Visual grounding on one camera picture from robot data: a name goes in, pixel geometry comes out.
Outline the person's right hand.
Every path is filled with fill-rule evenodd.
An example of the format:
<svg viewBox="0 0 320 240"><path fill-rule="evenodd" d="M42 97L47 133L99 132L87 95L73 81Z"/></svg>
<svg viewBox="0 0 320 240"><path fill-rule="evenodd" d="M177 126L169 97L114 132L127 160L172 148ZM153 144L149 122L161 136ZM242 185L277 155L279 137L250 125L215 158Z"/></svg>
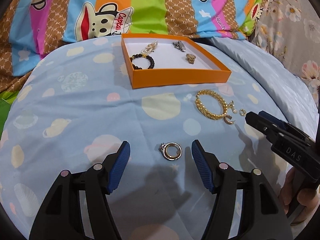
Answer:
<svg viewBox="0 0 320 240"><path fill-rule="evenodd" d="M292 183L295 177L296 169L292 167L286 174L285 182L281 188L278 199L284 208L284 212L287 214L289 211L289 205L293 200ZM300 224L307 220L313 211L319 206L319 194L313 189L302 189L296 197L299 204L304 207L300 214L292 222L293 225Z"/></svg>

